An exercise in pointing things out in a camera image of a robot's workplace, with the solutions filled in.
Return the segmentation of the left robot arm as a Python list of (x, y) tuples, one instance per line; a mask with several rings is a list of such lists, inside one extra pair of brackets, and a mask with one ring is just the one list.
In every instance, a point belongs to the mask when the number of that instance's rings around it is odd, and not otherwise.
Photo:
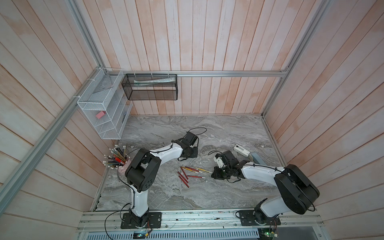
[(139, 149), (125, 171), (131, 189), (132, 206), (123, 215), (122, 223), (129, 228), (145, 227), (149, 223), (148, 190), (160, 166), (173, 159), (186, 160), (198, 156), (199, 137), (188, 131), (182, 138), (156, 150)]

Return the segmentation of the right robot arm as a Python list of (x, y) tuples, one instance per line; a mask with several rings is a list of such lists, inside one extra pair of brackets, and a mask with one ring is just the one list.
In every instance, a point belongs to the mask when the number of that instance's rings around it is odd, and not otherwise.
[(270, 167), (245, 160), (240, 162), (231, 151), (216, 154), (214, 161), (217, 166), (211, 177), (216, 180), (229, 180), (231, 177), (238, 181), (251, 179), (271, 184), (279, 190), (280, 196), (263, 199), (251, 211), (239, 211), (242, 226), (279, 225), (281, 222), (277, 217), (280, 214), (293, 212), (303, 215), (316, 210), (314, 203), (320, 191), (295, 165)]

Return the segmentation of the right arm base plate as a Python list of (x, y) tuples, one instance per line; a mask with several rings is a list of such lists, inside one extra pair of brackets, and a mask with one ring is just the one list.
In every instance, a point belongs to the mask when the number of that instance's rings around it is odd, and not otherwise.
[(261, 211), (240, 210), (235, 213), (241, 221), (242, 226), (279, 226), (281, 225), (278, 216), (268, 217)]

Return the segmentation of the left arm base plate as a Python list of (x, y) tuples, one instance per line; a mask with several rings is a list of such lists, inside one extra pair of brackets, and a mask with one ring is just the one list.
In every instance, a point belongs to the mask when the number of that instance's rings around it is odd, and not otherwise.
[(161, 212), (147, 212), (141, 217), (129, 212), (123, 214), (121, 229), (158, 229), (161, 222)]

